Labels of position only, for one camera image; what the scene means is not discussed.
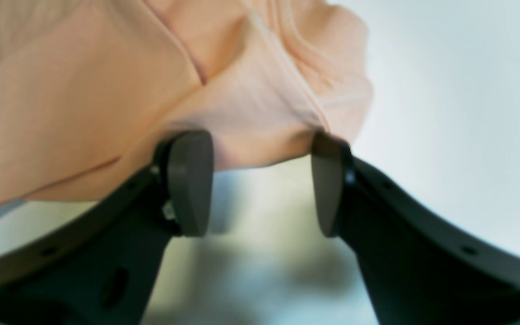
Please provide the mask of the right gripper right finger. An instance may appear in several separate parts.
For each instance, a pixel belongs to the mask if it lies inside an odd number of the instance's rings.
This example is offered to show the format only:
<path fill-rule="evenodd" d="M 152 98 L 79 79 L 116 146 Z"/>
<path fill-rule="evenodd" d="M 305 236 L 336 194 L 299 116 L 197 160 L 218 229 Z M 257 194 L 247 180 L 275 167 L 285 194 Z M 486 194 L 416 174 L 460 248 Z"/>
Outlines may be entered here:
<path fill-rule="evenodd" d="M 520 325 L 520 257 L 440 218 L 326 132 L 311 174 L 320 230 L 355 253 L 380 325 Z"/>

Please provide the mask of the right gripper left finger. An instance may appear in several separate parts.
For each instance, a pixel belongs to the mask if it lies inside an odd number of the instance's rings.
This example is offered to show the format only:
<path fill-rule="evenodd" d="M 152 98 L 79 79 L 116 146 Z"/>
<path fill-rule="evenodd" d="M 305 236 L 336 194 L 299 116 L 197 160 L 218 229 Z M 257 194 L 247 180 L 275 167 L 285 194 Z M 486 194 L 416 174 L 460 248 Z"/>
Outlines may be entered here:
<path fill-rule="evenodd" d="M 167 245 L 208 230 L 213 175 L 210 132 L 160 142 L 99 204 L 0 256 L 0 323 L 140 324 Z"/>

